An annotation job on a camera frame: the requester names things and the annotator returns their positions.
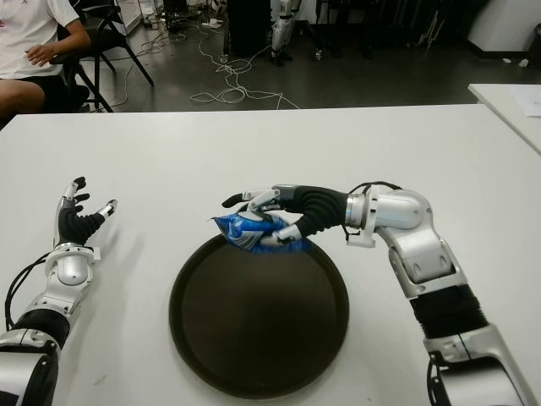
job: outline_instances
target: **paper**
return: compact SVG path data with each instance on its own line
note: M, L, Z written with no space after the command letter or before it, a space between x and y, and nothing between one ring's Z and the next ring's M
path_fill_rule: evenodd
M528 117L541 117L541 85L508 85L516 103Z

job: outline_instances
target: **person's hand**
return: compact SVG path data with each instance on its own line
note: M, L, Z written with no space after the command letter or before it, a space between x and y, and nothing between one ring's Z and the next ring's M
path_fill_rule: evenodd
M33 64L39 64L40 67L50 62L56 56L53 44L36 45L27 49L28 60Z

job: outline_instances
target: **white t-shirt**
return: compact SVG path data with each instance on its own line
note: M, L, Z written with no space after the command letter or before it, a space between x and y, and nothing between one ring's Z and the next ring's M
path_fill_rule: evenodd
M0 0L0 79L60 74L60 65L32 65L25 51L57 41L57 24L78 18L69 0Z

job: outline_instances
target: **black shorts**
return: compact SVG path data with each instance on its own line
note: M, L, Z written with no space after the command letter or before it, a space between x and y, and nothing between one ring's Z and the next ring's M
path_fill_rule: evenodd
M45 94L42 112L70 112L69 91L62 77L30 76L19 80L35 83L41 87Z

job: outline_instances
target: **white table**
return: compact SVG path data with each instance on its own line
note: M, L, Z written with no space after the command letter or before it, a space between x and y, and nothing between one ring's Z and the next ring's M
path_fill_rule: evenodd
M88 210L113 197L119 205L89 242L104 259L64 348L54 405L253 404L203 383L169 333L172 283L217 234L208 219L244 189L347 191L385 179L432 202L437 229L541 399L540 173L538 156L483 105L17 117L0 132L0 287L51 248L57 200L85 175ZM346 341L316 383L266 404L429 404L423 334L385 245L347 247L340 228L313 240L347 285ZM15 316L44 282L39 271L29 278Z
M541 155L541 118L527 117L508 85L477 85L468 89Z

